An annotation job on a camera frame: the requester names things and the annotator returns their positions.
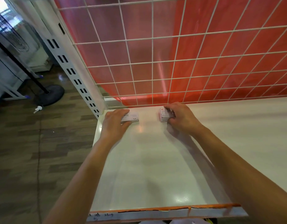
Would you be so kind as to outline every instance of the right hand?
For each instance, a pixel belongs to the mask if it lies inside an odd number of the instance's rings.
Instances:
[[[194,136],[204,127],[187,105],[175,102],[164,107],[174,111],[176,117],[170,118],[168,122],[179,131]]]

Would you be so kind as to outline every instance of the floor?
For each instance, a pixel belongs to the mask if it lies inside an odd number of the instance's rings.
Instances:
[[[33,114],[36,105],[29,99],[0,102],[0,223],[39,223],[39,145],[41,219],[92,147],[97,119],[78,91],[61,68],[43,75],[39,79],[43,85],[60,84],[65,89],[56,104]],[[26,86],[22,90],[30,94]]]

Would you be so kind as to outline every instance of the orange edge trim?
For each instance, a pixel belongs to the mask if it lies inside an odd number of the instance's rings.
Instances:
[[[128,212],[128,211],[169,211],[169,210],[178,210],[183,208],[229,208],[229,207],[240,207],[240,204],[208,204],[208,205],[191,205],[191,206],[177,206],[177,207],[162,207],[162,208],[138,208],[138,209],[129,209],[129,210],[108,210],[108,211],[90,211],[93,213],[109,213],[109,212]]]

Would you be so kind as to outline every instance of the fan pole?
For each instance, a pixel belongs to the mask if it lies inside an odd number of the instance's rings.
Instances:
[[[41,90],[43,90],[43,92],[44,92],[45,94],[48,94],[48,93],[49,93],[49,91],[48,91],[41,83],[39,83],[39,82],[37,81],[37,79],[20,63],[20,61],[18,61],[18,60],[16,59],[16,57],[14,57],[14,55],[13,55],[6,47],[4,47],[3,44],[1,44],[1,42],[0,42],[0,48],[6,53],[6,55],[7,55],[9,58],[11,58],[12,61],[15,62],[15,64],[17,64],[17,65],[22,69],[22,71],[25,72],[25,74],[27,74],[27,75],[30,77],[30,79],[31,79],[35,84],[37,84],[38,87],[40,87]]]

